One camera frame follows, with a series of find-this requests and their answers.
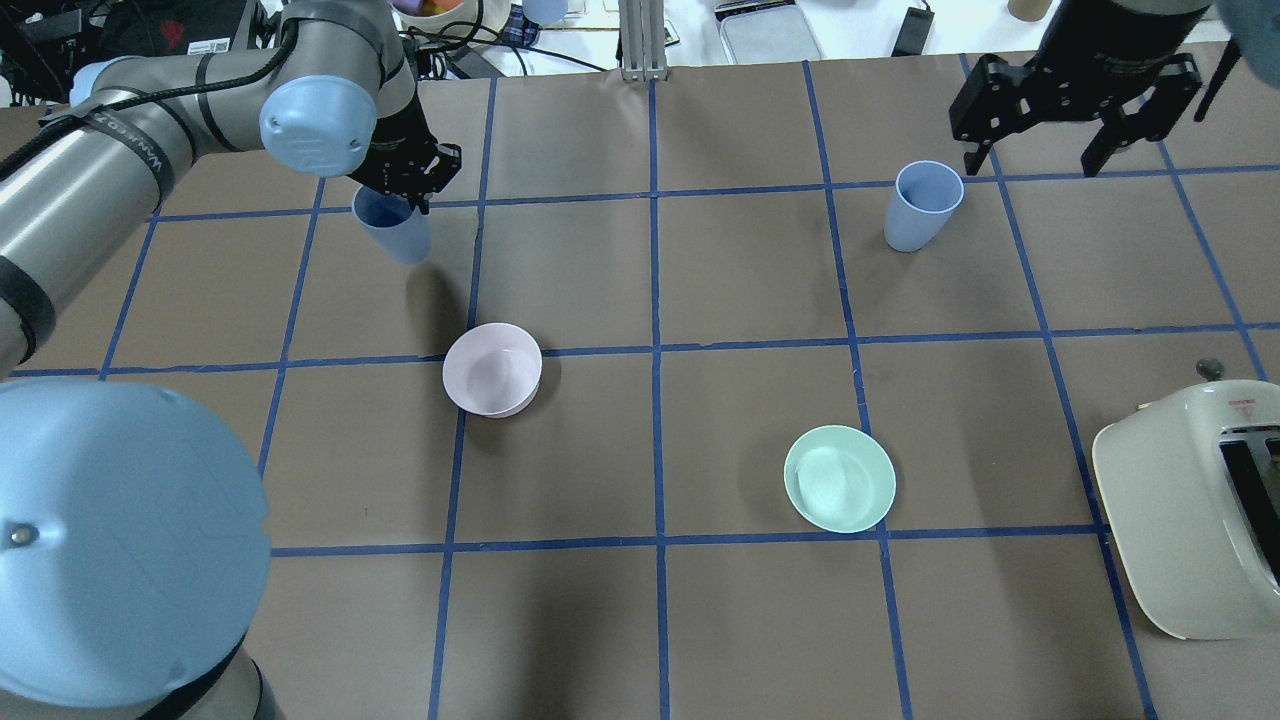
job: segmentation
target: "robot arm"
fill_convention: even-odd
[[[120,59],[0,164],[0,378],[209,152],[266,149],[424,211],[461,167],[426,127],[381,0],[297,0],[276,49]]]
[[[1025,65],[998,55],[979,58],[950,109],[952,136],[966,143],[968,174],[982,168],[995,142],[1042,122],[1102,120],[1080,156],[1087,177],[1139,140],[1164,140],[1202,86],[1194,59],[1176,51],[1210,5],[1062,0]],[[1275,3],[1224,0],[1221,8],[1254,72],[1280,85]],[[1125,111],[1125,102],[1148,91],[1140,110]]]

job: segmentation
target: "blue joint cap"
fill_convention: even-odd
[[[369,92],[337,76],[291,79],[271,92],[257,117],[268,152],[323,178],[349,174],[365,161],[376,123]]]
[[[74,108],[81,102],[88,100],[90,95],[93,95],[93,83],[97,82],[99,76],[102,74],[109,65],[118,63],[120,60],[128,60],[131,58],[141,58],[142,55],[120,55],[119,58],[111,58],[110,60],[102,60],[101,63],[90,63],[83,68],[76,70],[76,77],[72,78],[72,92],[70,104]]]

